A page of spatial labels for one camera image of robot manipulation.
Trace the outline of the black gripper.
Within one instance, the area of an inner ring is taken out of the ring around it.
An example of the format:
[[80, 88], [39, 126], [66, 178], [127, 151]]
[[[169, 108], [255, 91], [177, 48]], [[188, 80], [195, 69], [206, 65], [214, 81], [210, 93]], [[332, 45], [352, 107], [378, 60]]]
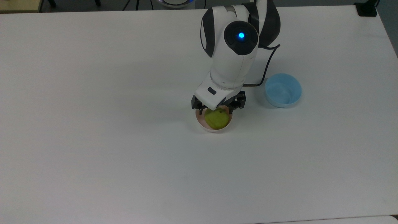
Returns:
[[[245, 103], [246, 103], [246, 94], [244, 91], [240, 91], [237, 95], [231, 97], [228, 100], [223, 99], [221, 103], [217, 105], [216, 108], [219, 108], [221, 106], [226, 106], [228, 108], [229, 114], [232, 115], [234, 110], [244, 108]], [[202, 114], [203, 110], [209, 109], [209, 107], [206, 106], [203, 102], [201, 102], [196, 96], [193, 96], [191, 100], [191, 107], [194, 110], [199, 110], [199, 114]]]

